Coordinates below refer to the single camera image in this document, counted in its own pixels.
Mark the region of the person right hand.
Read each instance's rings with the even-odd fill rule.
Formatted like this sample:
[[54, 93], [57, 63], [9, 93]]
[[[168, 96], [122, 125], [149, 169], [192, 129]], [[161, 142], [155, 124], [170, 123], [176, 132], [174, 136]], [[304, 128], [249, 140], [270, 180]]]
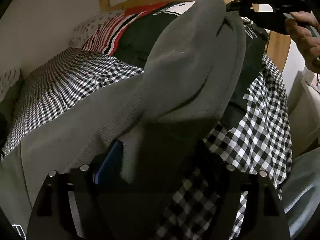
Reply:
[[298, 22], [306, 23], [314, 27], [319, 32], [319, 23], [311, 12], [291, 12], [292, 18], [285, 21], [286, 31], [291, 39], [296, 43], [299, 52], [305, 60], [306, 67], [319, 74], [319, 38], [313, 37], [311, 31], [298, 25]]

